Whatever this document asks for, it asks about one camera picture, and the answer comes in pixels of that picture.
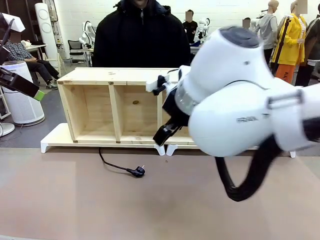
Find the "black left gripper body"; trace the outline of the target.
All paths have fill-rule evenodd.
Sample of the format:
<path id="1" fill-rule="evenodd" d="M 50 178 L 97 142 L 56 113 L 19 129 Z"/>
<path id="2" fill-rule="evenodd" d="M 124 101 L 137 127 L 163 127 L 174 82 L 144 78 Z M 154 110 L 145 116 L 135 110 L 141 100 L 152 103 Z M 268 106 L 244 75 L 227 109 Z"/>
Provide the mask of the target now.
<path id="1" fill-rule="evenodd" d="M 0 85 L 11 91 L 18 91 L 31 98 L 34 98 L 37 91 L 40 90 L 33 82 L 2 67 L 0 68 Z"/>

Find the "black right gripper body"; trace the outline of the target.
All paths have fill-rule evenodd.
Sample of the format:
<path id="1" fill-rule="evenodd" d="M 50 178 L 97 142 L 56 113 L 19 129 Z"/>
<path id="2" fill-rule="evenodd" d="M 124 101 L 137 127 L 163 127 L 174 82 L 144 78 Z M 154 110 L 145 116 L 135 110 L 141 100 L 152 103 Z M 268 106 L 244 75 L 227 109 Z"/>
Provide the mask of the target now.
<path id="1" fill-rule="evenodd" d="M 177 105 L 175 96 L 177 87 L 173 88 L 166 97 L 162 109 L 170 116 L 166 125 L 174 125 L 176 127 L 187 127 L 190 116 L 184 113 Z"/>

